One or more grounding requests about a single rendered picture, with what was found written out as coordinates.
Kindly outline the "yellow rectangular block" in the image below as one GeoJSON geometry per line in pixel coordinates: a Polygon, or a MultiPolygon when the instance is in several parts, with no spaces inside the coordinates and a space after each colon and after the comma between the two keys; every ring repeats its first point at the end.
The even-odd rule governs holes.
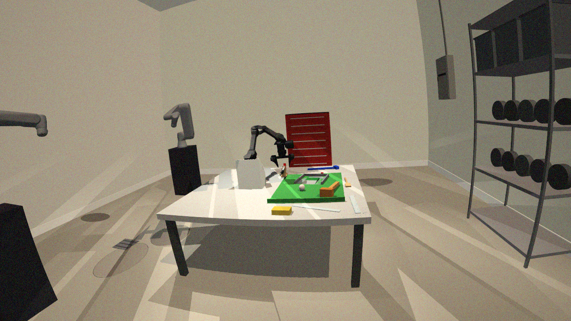
{"type": "Polygon", "coordinates": [[[274,206],[272,215],[290,215],[292,213],[292,206],[274,206]]]}

